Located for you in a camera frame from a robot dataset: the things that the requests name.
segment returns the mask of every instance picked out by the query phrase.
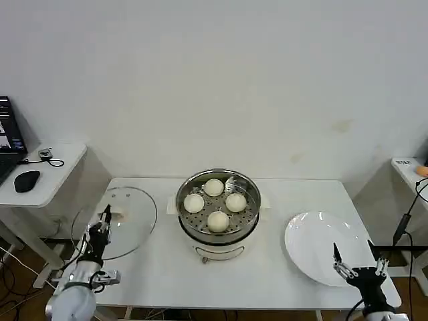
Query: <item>laptop screen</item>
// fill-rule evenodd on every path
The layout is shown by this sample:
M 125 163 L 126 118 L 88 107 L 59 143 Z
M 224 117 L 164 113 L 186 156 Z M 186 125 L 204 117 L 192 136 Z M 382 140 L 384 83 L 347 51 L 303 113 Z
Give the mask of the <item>laptop screen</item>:
M 10 100 L 0 96 L 0 154 L 26 152 Z

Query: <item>stainless steel pot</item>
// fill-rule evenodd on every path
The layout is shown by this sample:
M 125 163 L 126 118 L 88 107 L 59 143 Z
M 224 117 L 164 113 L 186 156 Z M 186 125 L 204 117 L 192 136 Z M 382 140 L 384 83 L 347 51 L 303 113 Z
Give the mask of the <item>stainless steel pot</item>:
M 209 179 L 219 179 L 225 185 L 224 192 L 217 197 L 208 196 L 203 187 Z M 198 213 L 189 213 L 183 205 L 188 194 L 200 194 L 205 206 Z M 232 193 L 241 193 L 247 200 L 245 209 L 238 213 L 229 211 L 225 200 Z M 259 221 L 260 191 L 245 175 L 228 169 L 209 169 L 187 179 L 180 187 L 175 199 L 181 227 L 193 239 L 206 245 L 230 245 L 247 237 Z M 223 233 L 208 230 L 208 216 L 222 211 L 229 216 L 229 227 Z

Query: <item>white desk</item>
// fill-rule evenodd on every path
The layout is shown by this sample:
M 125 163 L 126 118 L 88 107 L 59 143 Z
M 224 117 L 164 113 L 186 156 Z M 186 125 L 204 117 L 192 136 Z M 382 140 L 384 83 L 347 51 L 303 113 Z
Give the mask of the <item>white desk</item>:
M 110 182 L 108 188 L 133 186 L 151 194 L 158 207 L 158 221 L 142 247 L 125 257 L 105 262 L 103 270 L 119 270 L 122 281 L 97 294 L 98 305 L 345 310 L 361 299 L 356 288 L 334 288 L 311 280 L 294 265 L 283 245 L 286 222 L 308 210 L 341 215 L 369 238 L 341 182 L 255 180 L 270 201 L 270 216 L 259 222 L 258 236 L 247 253 L 205 265 L 185 242 L 177 217 L 166 214 L 167 201 L 182 182 L 183 179 L 113 179 Z M 390 305 L 401 305 L 391 279 L 383 284 L 383 290 Z
M 40 240 L 37 233 L 27 224 L 25 208 L 44 207 L 53 199 L 58 189 L 84 155 L 86 146 L 84 144 L 42 144 L 28 155 L 28 159 L 39 161 L 38 150 L 49 147 L 52 147 L 53 158 L 63 160 L 64 166 L 52 167 L 48 163 L 19 165 L 0 185 L 0 207 L 12 208 L 10 217 L 3 220 L 6 227 L 42 256 L 52 267 L 60 268 L 63 263 L 59 255 Z M 16 176 L 26 171 L 40 171 L 40 178 L 31 191 L 17 193 L 13 182 Z
M 401 175 L 404 182 L 408 184 L 412 192 L 416 195 L 416 182 L 423 179 L 423 177 L 420 177 L 416 173 L 416 168 L 418 166 L 423 165 L 423 160 L 417 159 L 417 158 L 411 158 L 411 157 L 400 157 L 400 158 L 393 158 L 391 160 L 391 164 L 393 168 Z M 425 186 L 427 182 L 421 183 L 421 186 L 419 189 Z M 424 189 L 421 193 L 421 195 L 428 199 L 428 187 Z M 428 203 L 422 201 L 423 206 L 428 210 Z M 396 278 L 407 278 L 409 277 L 409 270 L 410 270 L 410 261 L 411 261 L 411 253 L 409 252 L 402 252 L 403 257 L 406 259 L 408 265 L 405 267 L 390 267 L 388 269 L 389 273 Z M 428 251 L 423 252 L 420 256 L 413 259 L 413 277 L 417 280 L 419 283 L 419 286 L 422 289 L 422 292 L 425 294 L 425 296 L 428 296 L 428 279 L 423 273 L 422 269 L 428 266 Z

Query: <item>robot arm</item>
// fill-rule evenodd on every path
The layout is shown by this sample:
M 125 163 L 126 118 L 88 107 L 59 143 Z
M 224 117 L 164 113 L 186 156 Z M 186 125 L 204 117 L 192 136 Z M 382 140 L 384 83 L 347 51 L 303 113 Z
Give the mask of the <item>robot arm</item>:
M 102 254 L 110 243 L 110 221 L 112 215 L 108 205 L 100 219 L 89 226 L 89 241 L 84 254 L 78 258 L 71 273 L 64 273 L 60 283 L 46 305 L 46 316 L 52 321 L 89 321 L 96 309 L 95 294 L 106 286 L 118 284 L 117 271 L 104 272 Z
M 342 261 L 339 249 L 334 243 L 333 268 L 348 284 L 360 291 L 364 303 L 362 315 L 367 321 L 408 321 L 405 314 L 395 313 L 395 309 L 387 303 L 381 289 L 381 285 L 387 278 L 385 271 L 389 261 L 375 253 L 370 241 L 368 244 L 377 261 L 376 267 L 349 267 Z

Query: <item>white plate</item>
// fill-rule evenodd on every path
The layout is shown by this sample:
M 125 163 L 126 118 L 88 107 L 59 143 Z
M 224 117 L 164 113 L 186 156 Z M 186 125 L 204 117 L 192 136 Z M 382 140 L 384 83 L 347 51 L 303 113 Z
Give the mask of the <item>white plate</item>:
M 375 266 L 365 237 L 332 214 L 307 212 L 295 216 L 286 228 L 287 251 L 294 263 L 312 279 L 328 286 L 347 286 L 333 269 L 333 243 L 350 267 Z

